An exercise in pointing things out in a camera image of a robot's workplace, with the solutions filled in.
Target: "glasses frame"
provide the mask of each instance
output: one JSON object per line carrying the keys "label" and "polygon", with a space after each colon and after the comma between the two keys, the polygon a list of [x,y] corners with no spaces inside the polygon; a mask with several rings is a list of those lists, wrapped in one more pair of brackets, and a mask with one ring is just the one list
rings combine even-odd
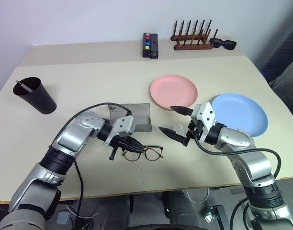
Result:
{"label": "glasses frame", "polygon": [[[144,147],[144,154],[145,154],[145,157],[146,157],[146,159],[148,160],[148,161],[157,161],[159,158],[163,158],[163,156],[162,156],[162,151],[163,151],[163,149],[164,149],[164,147],[161,147],[161,146],[157,146],[157,145],[144,145],[143,146]],[[151,150],[151,149],[160,149],[160,153],[158,153],[157,151],[155,151],[155,150],[153,150],[154,152],[156,152],[157,154],[158,154],[158,158],[156,159],[156,160],[150,160],[148,157],[147,157],[147,151],[148,150]],[[128,151],[126,151],[126,150],[122,150],[122,156],[124,156],[125,157],[125,159],[127,159],[126,158],[126,153],[128,152]],[[141,156],[141,152],[140,153],[137,153],[137,154],[139,154],[139,156],[138,156],[138,158],[137,158],[137,160],[139,160],[140,159],[140,156]]]}
{"label": "glasses frame", "polygon": [[[219,46],[214,46],[214,45],[213,45],[213,41],[220,42],[220,45],[219,45]],[[223,46],[225,49],[228,49],[228,48],[226,48],[225,43],[226,43],[226,42],[230,42],[230,43],[232,43],[233,48],[232,48],[232,49],[228,49],[228,50],[234,50],[235,47],[236,47],[236,45],[237,45],[237,42],[235,42],[235,41],[231,41],[231,40],[225,40],[225,41],[223,41],[223,40],[220,39],[220,38],[211,38],[211,39],[209,40],[209,42],[214,46],[214,48],[219,48],[220,46]]]}

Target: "black cup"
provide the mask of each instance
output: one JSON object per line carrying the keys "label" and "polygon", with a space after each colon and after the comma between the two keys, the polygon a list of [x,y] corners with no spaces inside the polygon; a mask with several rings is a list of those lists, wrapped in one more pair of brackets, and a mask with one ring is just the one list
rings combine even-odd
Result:
{"label": "black cup", "polygon": [[42,114],[50,114],[56,109],[56,103],[47,93],[39,78],[25,78],[20,82],[32,89],[33,92],[28,92],[17,83],[13,88],[14,94],[24,99]]}

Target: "sunglasses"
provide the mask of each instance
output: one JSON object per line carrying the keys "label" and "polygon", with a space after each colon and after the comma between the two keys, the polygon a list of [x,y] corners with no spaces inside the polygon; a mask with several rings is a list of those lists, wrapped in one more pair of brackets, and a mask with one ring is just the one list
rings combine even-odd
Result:
{"label": "sunglasses", "polygon": [[230,40],[222,41],[219,38],[211,38],[209,42],[210,44],[213,45],[214,48],[219,48],[222,45],[225,49],[229,49],[229,50],[235,49],[237,44],[237,42],[230,41]]}
{"label": "sunglasses", "polygon": [[[163,156],[161,155],[164,149],[163,147],[152,145],[144,145],[143,147],[147,160],[157,161],[159,158],[163,158]],[[124,156],[128,161],[137,161],[140,158],[141,153],[123,150],[122,156]]]}

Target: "white table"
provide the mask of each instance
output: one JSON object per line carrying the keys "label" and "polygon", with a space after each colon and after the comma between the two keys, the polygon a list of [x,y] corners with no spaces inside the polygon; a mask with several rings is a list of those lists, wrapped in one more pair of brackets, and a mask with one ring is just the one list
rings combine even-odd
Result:
{"label": "white table", "polygon": [[[267,131],[254,138],[257,147],[277,151],[282,158],[279,178],[293,177],[293,116],[240,49],[173,51],[173,42],[159,43],[159,59],[140,57],[140,42],[35,46],[0,92],[0,203],[12,194],[48,145],[77,111],[102,102],[150,103],[151,133],[134,133],[142,144],[161,145],[164,158],[147,161],[142,156],[129,162],[118,150],[91,139],[78,158],[85,184],[85,197],[146,191],[238,184],[227,157],[211,156],[166,137],[158,126],[187,127],[190,118],[156,105],[149,93],[151,82],[172,73],[189,78],[198,89],[196,104],[216,95],[234,92],[256,101],[269,120]],[[43,115],[12,93],[16,80],[35,76],[57,103]],[[276,159],[265,153],[276,167]],[[79,196],[78,176],[72,167],[60,187],[63,199]]]}

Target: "blue plate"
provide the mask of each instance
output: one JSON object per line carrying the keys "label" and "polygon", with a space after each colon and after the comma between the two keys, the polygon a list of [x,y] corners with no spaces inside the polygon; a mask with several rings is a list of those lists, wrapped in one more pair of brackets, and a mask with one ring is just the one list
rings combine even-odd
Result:
{"label": "blue plate", "polygon": [[255,101],[243,95],[222,94],[214,99],[212,107],[217,121],[229,128],[246,131],[251,137],[267,130],[266,113]]}

